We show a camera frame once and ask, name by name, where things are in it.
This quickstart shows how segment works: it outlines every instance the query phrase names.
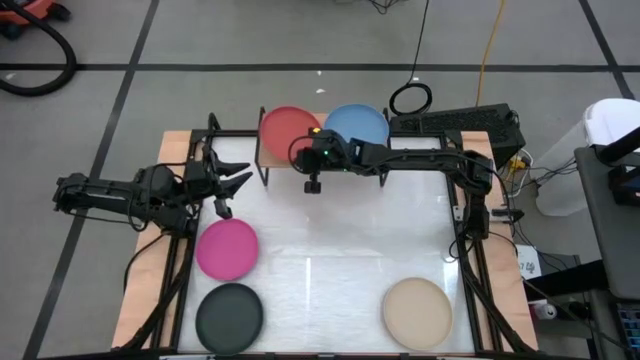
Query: white table surface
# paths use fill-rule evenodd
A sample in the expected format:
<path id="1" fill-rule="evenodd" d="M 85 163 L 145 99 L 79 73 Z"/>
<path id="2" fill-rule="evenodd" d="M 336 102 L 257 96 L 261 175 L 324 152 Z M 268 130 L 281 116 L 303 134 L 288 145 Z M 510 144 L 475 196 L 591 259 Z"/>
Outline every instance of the white table surface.
<path id="1" fill-rule="evenodd" d="M 392 172 L 380 188 L 377 177 L 322 173 L 322 194 L 310 195 L 303 192 L 307 177 L 292 169 L 271 169 L 268 188 L 262 185 L 253 164 L 255 138 L 217 138 L 213 147 L 225 162 L 252 162 L 254 172 L 228 201 L 260 242 L 256 266 L 237 281 L 256 291 L 265 312 L 247 352 L 414 353 L 394 341 L 381 315 L 386 291 L 414 276 L 440 286 L 453 308 L 453 330 L 431 352 L 474 352 L 460 271 L 448 255 L 454 235 L 443 174 Z M 440 145 L 399 138 L 392 147 Z M 207 199 L 198 236 L 218 220 Z M 180 352 L 206 352 L 195 315 L 220 284 L 193 262 Z"/>

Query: white container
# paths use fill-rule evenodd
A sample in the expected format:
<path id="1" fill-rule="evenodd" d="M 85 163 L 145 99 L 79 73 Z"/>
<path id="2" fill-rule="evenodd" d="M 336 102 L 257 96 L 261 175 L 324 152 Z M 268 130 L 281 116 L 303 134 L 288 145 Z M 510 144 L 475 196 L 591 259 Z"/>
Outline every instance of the white container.
<path id="1" fill-rule="evenodd" d="M 573 151 L 590 145 L 608 145 L 640 127 L 640 102 L 627 99 L 604 99 L 589 106 L 577 123 L 540 159 L 534 167 L 559 169 L 573 161 Z M 547 173 L 532 170 L 531 178 Z M 556 175 L 538 189 L 538 210 L 547 216 L 568 216 L 587 207 L 580 175 Z"/>

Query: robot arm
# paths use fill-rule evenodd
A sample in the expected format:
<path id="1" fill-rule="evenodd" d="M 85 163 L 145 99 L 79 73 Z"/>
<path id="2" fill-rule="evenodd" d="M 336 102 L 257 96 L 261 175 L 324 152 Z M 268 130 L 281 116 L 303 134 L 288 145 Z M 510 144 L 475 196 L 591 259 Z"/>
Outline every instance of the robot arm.
<path id="1" fill-rule="evenodd" d="M 102 209 L 126 215 L 144 224 L 153 222 L 162 230 L 178 236 L 194 234 L 197 226 L 195 204 L 215 196 L 216 213 L 228 219 L 232 212 L 226 199 L 233 198 L 251 177 L 247 172 L 228 180 L 249 167 L 249 163 L 224 163 L 205 141 L 203 160 L 190 159 L 184 164 L 158 164 L 140 169 L 130 182 L 90 179 L 81 173 L 58 179 L 53 201 L 55 210 L 71 214 L 78 210 Z M 184 178 L 173 173 L 169 165 L 184 165 Z"/>
<path id="2" fill-rule="evenodd" d="M 298 150 L 292 163 L 296 170 L 310 175 L 305 193 L 321 192 L 318 175 L 322 171 L 348 171 L 362 176 L 391 170 L 440 171 L 465 192 L 465 235 L 474 239 L 488 237 L 489 212 L 484 201 L 491 191 L 493 162 L 481 154 L 457 149 L 394 150 L 357 139 L 346 143 L 333 130 L 321 130 L 310 137 L 311 147 Z"/>

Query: floor tile line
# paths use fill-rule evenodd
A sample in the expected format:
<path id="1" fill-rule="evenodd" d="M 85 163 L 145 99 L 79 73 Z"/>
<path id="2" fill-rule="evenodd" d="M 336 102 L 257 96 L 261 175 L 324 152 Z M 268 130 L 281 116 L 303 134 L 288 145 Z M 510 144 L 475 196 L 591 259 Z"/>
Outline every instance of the floor tile line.
<path id="1" fill-rule="evenodd" d="M 595 14 L 593 13 L 593 9 L 591 5 L 589 5 L 588 0 L 578 0 L 580 6 L 582 7 L 582 11 L 584 12 L 585 17 L 587 18 L 587 22 L 591 27 L 591 31 L 593 31 L 593 35 L 600 46 L 600 50 L 602 51 L 602 55 L 604 55 L 607 64 L 611 67 L 613 78 L 618 85 L 618 89 L 620 90 L 620 94 L 625 99 L 635 99 L 631 89 L 629 88 L 629 84 L 624 78 L 620 67 L 618 66 L 618 62 L 616 61 L 615 56 L 613 55 L 613 51 L 611 51 L 611 47 L 609 47 L 609 43 L 602 32 L 602 28 L 598 24 L 598 20 L 596 19 Z"/>
<path id="2" fill-rule="evenodd" d="M 79 71 L 127 71 L 130 64 L 80 64 Z M 135 71 L 157 72 L 257 72 L 257 71 L 409 71 L 412 64 L 357 64 L 357 63 L 282 63 L 282 64 L 135 64 Z M 62 70 L 63 64 L 0 64 L 4 71 Z M 629 72 L 640 72 L 640 65 L 628 65 Z M 418 71 L 478 72 L 480 64 L 418 64 Z M 612 72 L 610 65 L 487 65 L 486 72 L 511 73 L 593 73 Z"/>
<path id="3" fill-rule="evenodd" d="M 111 145 L 111 141 L 113 140 L 113 135 L 118 125 L 120 114 L 122 113 L 124 103 L 126 102 L 129 89 L 131 88 L 131 83 L 135 74 L 135 64 L 138 63 L 138 61 L 140 60 L 140 56 L 142 55 L 144 44 L 146 42 L 147 36 L 149 35 L 149 29 L 151 28 L 153 18 L 155 16 L 156 10 L 158 9 L 158 3 L 159 0 L 151 0 L 149 4 L 147 14 L 144 18 L 142 28 L 138 35 L 136 45 L 129 61 L 128 69 L 124 75 L 122 84 L 120 85 L 120 89 L 118 90 L 118 94 L 114 101 L 109 120 L 105 127 L 100 145 L 98 146 L 96 157 L 91 167 L 91 172 L 89 175 L 91 178 L 95 179 L 99 177 L 100 173 L 102 172 L 102 168 L 104 167 L 104 162 L 107 157 L 107 152 L 109 151 L 109 146 Z M 58 263 L 53 273 L 51 283 L 49 284 L 49 289 L 47 290 L 47 294 L 45 295 L 45 298 L 42 302 L 40 312 L 38 313 L 38 318 L 33 327 L 33 330 L 29 337 L 29 341 L 27 343 L 27 347 L 23 354 L 24 360 L 32 360 L 38 357 L 38 353 L 40 352 L 40 348 L 46 336 L 46 332 L 49 327 L 51 317 L 53 316 L 56 303 L 58 302 L 62 286 L 64 285 L 64 280 L 69 271 L 71 260 L 73 259 L 73 254 L 80 239 L 80 234 L 82 232 L 83 226 L 84 219 L 78 217 L 74 218 L 73 223 L 71 224 L 71 228 L 69 229 L 67 239 L 65 240 L 65 244 L 62 248 L 62 253 L 60 255 L 60 258 L 58 259 Z"/>

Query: vacuum hose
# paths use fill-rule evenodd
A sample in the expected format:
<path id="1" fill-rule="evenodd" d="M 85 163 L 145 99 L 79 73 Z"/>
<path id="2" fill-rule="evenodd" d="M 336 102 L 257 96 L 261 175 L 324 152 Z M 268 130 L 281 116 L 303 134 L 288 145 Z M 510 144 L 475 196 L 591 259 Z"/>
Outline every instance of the vacuum hose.
<path id="1" fill-rule="evenodd" d="M 62 47 L 62 51 L 64 51 L 64 55 L 67 58 L 67 62 L 64 66 L 64 69 L 62 70 L 62 73 L 60 73 L 57 78 L 44 85 L 35 87 L 21 87 L 0 80 L 0 89 L 19 96 L 41 96 L 52 93 L 66 85 L 75 74 L 76 68 L 78 66 L 76 54 L 73 52 L 73 49 L 71 48 L 69 42 L 49 24 L 42 21 L 41 19 L 38 19 L 30 12 L 23 9 L 22 6 L 16 4 L 13 0 L 0 0 L 0 4 L 3 4 L 9 11 L 13 11 L 16 14 L 22 16 L 30 23 L 42 29 L 42 31 L 49 34 L 49 36 L 51 36 L 53 40 L 60 44 L 60 47 Z"/>

